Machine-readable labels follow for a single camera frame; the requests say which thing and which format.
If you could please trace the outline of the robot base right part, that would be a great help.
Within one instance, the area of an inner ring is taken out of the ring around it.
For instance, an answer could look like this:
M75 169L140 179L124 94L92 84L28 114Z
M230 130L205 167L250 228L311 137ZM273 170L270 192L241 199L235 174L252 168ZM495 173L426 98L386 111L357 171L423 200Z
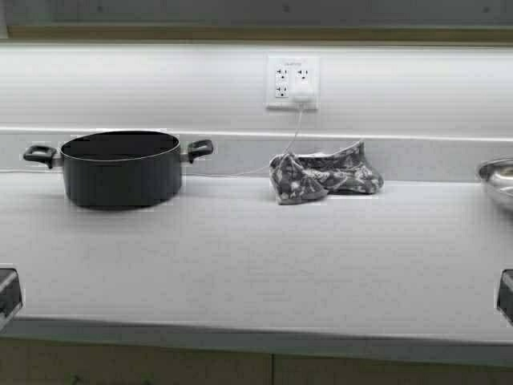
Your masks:
M513 282L512 270L505 269L501 273L499 281L498 296L496 307L510 323L513 323Z

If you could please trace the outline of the robot base left part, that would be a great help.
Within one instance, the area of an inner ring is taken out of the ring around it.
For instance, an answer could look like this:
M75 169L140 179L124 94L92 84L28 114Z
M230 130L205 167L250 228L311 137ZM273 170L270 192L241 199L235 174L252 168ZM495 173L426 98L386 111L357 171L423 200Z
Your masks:
M23 306L22 288L16 269L1 268L1 330L14 318Z

